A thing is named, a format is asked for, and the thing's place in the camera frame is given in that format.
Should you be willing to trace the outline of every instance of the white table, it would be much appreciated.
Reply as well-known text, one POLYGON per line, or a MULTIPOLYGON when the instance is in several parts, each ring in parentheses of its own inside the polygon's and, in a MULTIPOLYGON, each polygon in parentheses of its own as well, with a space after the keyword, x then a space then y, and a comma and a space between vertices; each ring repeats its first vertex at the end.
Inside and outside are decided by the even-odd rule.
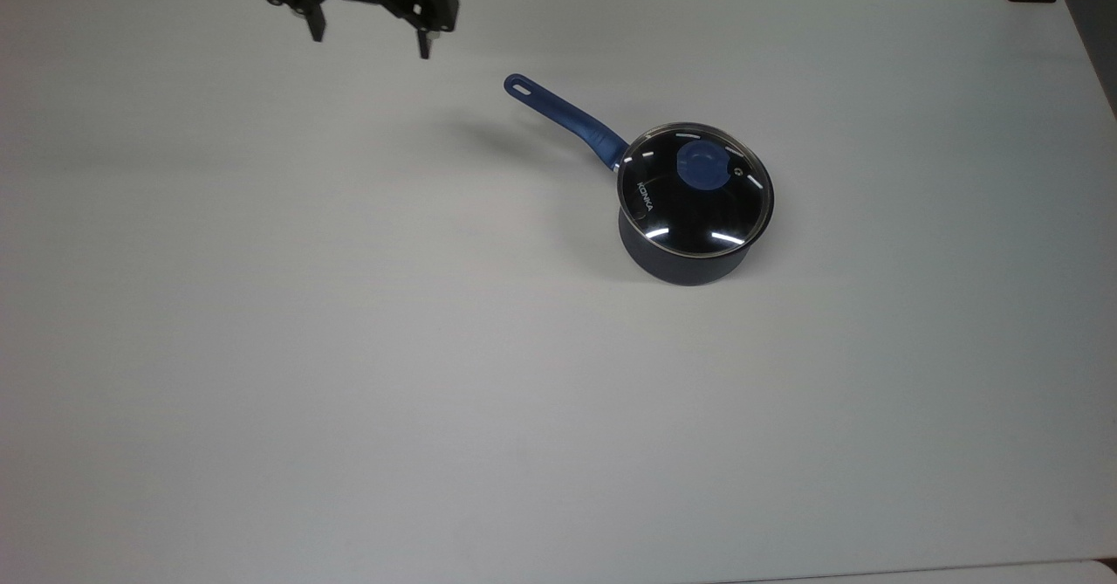
POLYGON ((678 583, 1117 553, 1117 123, 1066 7, 0 0, 16 583, 678 583), (503 94, 765 160, 655 281, 503 94))
POLYGON ((1117 584, 1117 575, 1096 562, 1069 562, 781 582, 789 584, 1117 584))

